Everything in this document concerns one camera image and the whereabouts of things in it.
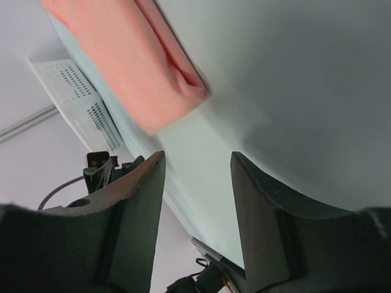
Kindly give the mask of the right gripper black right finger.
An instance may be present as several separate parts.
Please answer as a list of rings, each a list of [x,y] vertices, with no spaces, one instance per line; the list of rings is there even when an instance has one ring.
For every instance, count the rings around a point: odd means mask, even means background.
[[[232,153],[248,292],[389,292],[390,209],[321,203]]]

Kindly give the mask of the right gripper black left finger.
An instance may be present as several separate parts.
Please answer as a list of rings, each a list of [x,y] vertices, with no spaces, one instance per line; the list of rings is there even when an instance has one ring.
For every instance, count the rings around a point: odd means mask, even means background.
[[[2,292],[148,292],[166,158],[66,207],[1,206]]]

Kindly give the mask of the salmon pink t shirt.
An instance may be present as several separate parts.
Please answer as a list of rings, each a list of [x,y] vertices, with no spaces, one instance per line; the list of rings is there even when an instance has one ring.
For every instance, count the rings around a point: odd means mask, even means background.
[[[153,1],[43,1],[74,36],[136,124],[154,135],[208,89]]]

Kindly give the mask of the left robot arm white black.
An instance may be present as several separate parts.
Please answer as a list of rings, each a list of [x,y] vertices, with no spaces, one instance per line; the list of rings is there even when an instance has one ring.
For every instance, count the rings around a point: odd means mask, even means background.
[[[86,159],[87,168],[83,169],[83,176],[88,194],[127,175],[145,161],[143,156],[138,156],[133,162],[119,165],[118,156],[111,156],[107,151],[88,153]]]

